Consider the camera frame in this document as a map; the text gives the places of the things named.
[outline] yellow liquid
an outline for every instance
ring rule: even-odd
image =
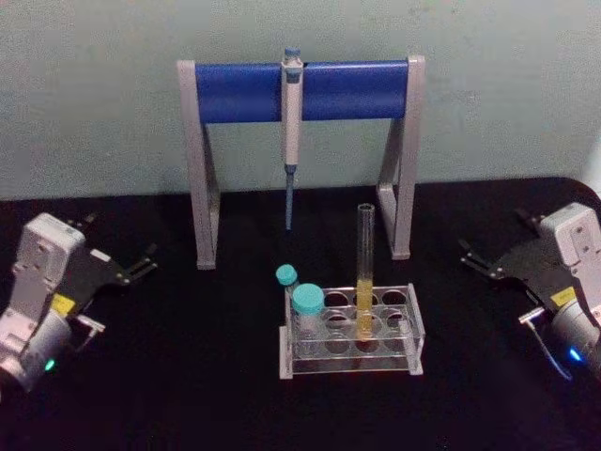
[[[357,339],[361,341],[372,337],[372,288],[371,279],[357,281]]]

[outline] green led light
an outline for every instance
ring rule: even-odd
[[[56,362],[54,361],[54,359],[50,359],[47,363],[46,366],[44,367],[45,371],[50,371],[51,369],[54,368],[54,365],[56,364]]]

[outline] robotic arm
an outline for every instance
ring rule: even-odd
[[[80,230],[48,213],[24,227],[12,267],[15,284],[0,317],[3,390],[21,387],[31,391],[70,342],[75,322],[89,331],[82,347],[104,331],[104,325],[82,314],[98,289],[126,287],[158,266],[146,257],[124,270],[106,254],[84,244]]]
[[[594,210],[572,203],[548,217],[521,219],[538,236],[512,248],[495,262],[467,251],[461,261],[496,283],[517,281],[537,307],[519,322],[534,332],[545,356],[567,379],[571,376],[554,359],[536,332],[533,320],[551,315],[551,326],[601,380],[601,229]]]

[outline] pipette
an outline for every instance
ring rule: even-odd
[[[282,61],[282,158],[285,170],[285,229],[292,229],[294,173],[299,162],[302,121],[301,50],[288,47]]]

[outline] plastic vial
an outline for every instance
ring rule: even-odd
[[[296,351],[300,357],[317,353],[320,313],[324,309],[323,290],[314,284],[300,284],[292,293]]]

